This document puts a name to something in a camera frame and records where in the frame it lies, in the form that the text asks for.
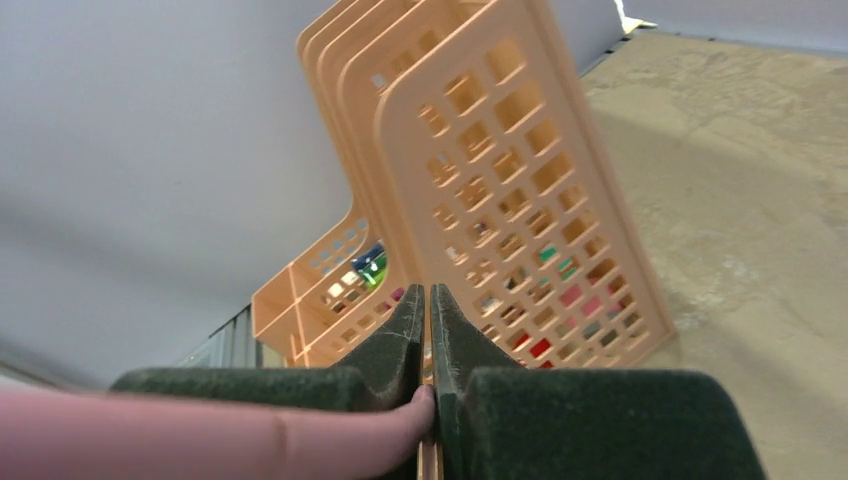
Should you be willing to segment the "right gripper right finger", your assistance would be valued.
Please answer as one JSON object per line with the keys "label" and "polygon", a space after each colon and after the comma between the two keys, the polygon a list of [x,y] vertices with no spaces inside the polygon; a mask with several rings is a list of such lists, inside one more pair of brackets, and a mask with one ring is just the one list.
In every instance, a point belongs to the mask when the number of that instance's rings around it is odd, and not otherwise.
{"label": "right gripper right finger", "polygon": [[762,479],[725,389],[689,370],[528,369],[430,293],[447,479]]}

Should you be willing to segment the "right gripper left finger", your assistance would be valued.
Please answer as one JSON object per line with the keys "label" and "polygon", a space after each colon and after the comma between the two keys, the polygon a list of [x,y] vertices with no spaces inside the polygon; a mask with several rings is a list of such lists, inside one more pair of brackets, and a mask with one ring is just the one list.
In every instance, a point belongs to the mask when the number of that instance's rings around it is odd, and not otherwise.
{"label": "right gripper left finger", "polygon": [[426,290],[410,285],[388,320],[322,368],[149,368],[128,372],[113,392],[336,412],[388,411],[421,380]]}

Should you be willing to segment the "pink wired headphones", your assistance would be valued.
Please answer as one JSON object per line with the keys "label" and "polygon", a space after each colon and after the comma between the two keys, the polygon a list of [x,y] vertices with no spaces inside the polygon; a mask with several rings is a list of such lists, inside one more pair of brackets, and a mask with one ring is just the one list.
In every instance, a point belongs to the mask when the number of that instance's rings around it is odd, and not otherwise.
{"label": "pink wired headphones", "polygon": [[7,390],[5,479],[368,479],[431,430],[431,387],[390,411],[337,413],[155,396]]}

